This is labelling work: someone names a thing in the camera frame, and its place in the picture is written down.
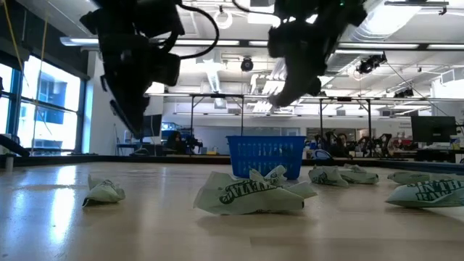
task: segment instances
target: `blue plastic basket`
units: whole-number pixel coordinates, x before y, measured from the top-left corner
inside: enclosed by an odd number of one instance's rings
[[[304,136],[228,136],[233,174],[249,178],[254,168],[267,175],[273,168],[283,165],[285,176],[294,180],[299,177]]]

